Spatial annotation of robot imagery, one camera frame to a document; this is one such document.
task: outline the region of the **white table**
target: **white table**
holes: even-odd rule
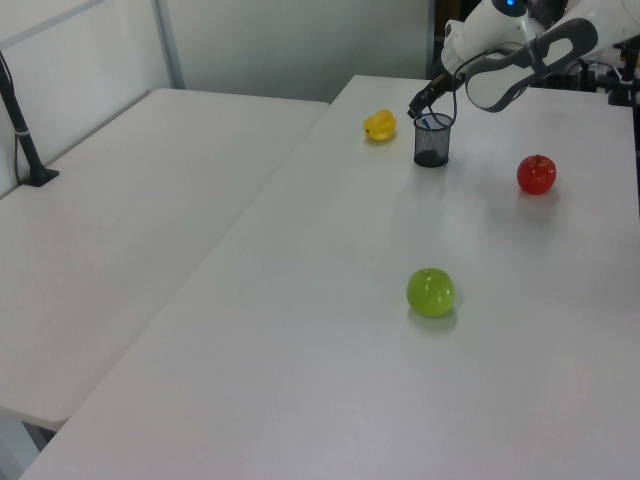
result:
[[[160,90],[0,201],[0,413],[57,429],[327,105]]]
[[[428,170],[423,86],[356,77],[24,480],[640,478],[630,110],[461,98]],[[385,107],[397,138],[370,144]],[[534,153],[559,172],[539,198],[515,180]],[[446,318],[408,308],[427,266]]]

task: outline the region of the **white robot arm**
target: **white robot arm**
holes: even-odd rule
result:
[[[411,117],[458,88],[458,73],[474,105],[503,110],[531,83],[639,35],[640,0],[581,0],[546,32],[523,0],[483,0],[464,23],[449,21],[445,33],[445,72],[416,95]]]

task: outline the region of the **yellow lemon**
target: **yellow lemon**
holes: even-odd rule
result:
[[[362,124],[364,134],[371,140],[383,142],[396,133],[397,120],[389,110],[380,110],[367,118]]]

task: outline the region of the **black metal stand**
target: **black metal stand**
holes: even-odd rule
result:
[[[11,123],[13,123],[13,128],[16,131],[16,135],[18,135],[18,140],[20,141],[20,145],[31,169],[29,178],[23,183],[32,187],[41,187],[51,179],[57,177],[59,172],[49,170],[42,165],[36,146],[29,133],[29,128],[27,128],[27,123],[22,116],[22,110],[20,110],[20,105],[18,105],[13,85],[9,80],[9,74],[4,68],[0,69],[0,95],[7,107]]]

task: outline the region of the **wall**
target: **wall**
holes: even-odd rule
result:
[[[430,1],[158,3],[186,88],[331,102],[354,74],[425,77]]]
[[[152,1],[104,0],[3,50],[45,164],[169,86]],[[22,160],[21,172],[28,172]],[[14,186],[13,127],[0,103],[0,195]]]

